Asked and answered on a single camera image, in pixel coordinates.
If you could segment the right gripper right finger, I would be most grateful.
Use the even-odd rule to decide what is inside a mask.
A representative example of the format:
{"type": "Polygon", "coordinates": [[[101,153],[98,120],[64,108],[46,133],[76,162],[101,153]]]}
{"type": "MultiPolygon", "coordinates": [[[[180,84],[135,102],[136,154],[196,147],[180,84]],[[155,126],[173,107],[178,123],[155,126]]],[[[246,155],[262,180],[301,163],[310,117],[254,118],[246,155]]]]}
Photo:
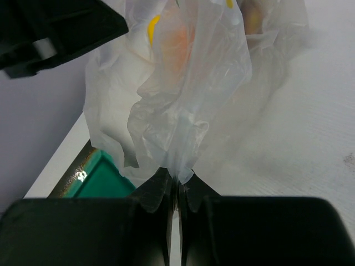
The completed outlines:
{"type": "Polygon", "coordinates": [[[354,244],[324,199],[222,196],[192,176],[177,200],[182,265],[354,264],[354,244]]]}

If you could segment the translucent white plastic bag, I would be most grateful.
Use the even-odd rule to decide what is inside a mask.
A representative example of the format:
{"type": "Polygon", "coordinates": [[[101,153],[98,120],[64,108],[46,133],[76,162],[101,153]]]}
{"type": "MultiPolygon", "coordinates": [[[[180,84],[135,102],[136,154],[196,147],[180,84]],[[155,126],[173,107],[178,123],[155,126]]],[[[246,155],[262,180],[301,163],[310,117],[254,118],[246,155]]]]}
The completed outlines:
{"type": "Polygon", "coordinates": [[[209,146],[236,141],[285,80],[309,32],[304,1],[109,1],[127,34],[93,51],[84,116],[93,147],[135,185],[166,168],[186,183],[209,146]],[[162,41],[195,27],[174,73],[162,41]]]}

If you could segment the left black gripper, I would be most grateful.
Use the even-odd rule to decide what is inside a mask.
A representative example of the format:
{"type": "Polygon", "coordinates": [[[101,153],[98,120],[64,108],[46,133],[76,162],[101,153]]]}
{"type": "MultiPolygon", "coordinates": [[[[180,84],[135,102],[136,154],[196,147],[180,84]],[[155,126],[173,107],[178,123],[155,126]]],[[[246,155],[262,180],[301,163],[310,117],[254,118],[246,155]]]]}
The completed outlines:
{"type": "Polygon", "coordinates": [[[103,1],[1,1],[1,70],[34,76],[128,32],[103,1]]]}

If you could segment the orange fake persimmon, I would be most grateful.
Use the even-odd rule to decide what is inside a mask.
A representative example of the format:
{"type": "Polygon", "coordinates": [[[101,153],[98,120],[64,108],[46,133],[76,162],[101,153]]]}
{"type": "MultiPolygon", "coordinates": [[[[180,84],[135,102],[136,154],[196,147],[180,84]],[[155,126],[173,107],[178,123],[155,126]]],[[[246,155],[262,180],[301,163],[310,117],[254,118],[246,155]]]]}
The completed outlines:
{"type": "Polygon", "coordinates": [[[161,51],[165,66],[172,72],[180,72],[190,59],[195,39],[195,27],[178,25],[162,41],[161,51]]]}

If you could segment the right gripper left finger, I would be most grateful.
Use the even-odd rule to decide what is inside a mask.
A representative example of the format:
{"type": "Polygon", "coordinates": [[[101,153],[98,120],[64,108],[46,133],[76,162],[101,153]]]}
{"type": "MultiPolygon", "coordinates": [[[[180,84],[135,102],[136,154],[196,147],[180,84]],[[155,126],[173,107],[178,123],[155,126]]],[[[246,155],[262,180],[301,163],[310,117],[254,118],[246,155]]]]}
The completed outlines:
{"type": "Polygon", "coordinates": [[[164,168],[124,198],[32,198],[1,218],[2,265],[168,265],[173,179],[164,168]]]}

